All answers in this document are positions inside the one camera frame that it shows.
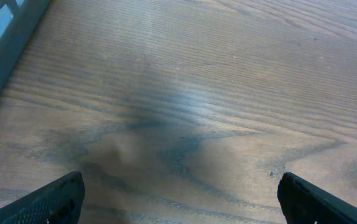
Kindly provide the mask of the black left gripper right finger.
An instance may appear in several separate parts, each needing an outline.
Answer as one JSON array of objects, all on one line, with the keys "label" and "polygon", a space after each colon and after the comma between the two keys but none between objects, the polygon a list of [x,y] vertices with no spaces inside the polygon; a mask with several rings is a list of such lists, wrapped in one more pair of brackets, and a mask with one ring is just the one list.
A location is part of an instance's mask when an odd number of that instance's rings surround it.
[{"label": "black left gripper right finger", "polygon": [[287,224],[357,224],[357,208],[303,178],[286,172],[277,198]]}]

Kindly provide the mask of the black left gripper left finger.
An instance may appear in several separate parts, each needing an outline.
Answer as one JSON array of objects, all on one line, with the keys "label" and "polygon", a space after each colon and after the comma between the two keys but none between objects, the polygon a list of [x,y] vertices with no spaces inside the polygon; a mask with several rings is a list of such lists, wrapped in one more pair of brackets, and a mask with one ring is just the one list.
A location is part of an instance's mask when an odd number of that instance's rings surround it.
[{"label": "black left gripper left finger", "polygon": [[82,174],[74,171],[0,208],[0,224],[77,224],[84,198]]}]

